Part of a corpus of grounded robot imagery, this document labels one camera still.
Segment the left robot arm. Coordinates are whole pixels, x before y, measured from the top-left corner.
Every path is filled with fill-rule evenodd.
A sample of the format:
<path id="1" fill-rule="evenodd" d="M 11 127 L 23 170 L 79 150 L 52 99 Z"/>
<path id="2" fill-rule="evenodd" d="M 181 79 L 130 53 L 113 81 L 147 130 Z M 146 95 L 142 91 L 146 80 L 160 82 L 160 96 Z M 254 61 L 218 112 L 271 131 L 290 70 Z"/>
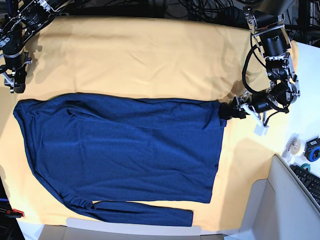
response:
<path id="1" fill-rule="evenodd" d="M 230 104 L 219 107 L 220 119 L 244 119 L 251 115 L 258 125 L 266 128 L 269 122 L 267 111 L 289 113 L 289 107 L 300 97 L 298 76 L 289 50 L 291 41 L 286 32 L 285 12 L 292 5 L 291 0 L 251 0 L 241 1 L 250 30 L 250 50 L 245 58 L 241 81 L 245 88 L 242 95 L 235 96 Z M 254 90 L 247 82 L 250 59 L 260 53 L 258 61 L 266 70 L 270 87 Z"/>

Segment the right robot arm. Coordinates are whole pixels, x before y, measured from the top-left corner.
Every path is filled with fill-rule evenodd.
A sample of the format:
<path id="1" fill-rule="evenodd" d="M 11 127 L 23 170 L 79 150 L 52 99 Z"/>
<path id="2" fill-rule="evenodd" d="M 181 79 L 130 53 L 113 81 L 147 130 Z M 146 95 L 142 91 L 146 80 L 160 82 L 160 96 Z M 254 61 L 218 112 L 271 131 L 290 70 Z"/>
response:
<path id="1" fill-rule="evenodd" d="M 8 14 L 0 24 L 0 74 L 10 92 L 22 94 L 26 88 L 27 65 L 32 63 L 26 43 L 50 24 L 70 3 L 69 0 L 7 0 Z"/>

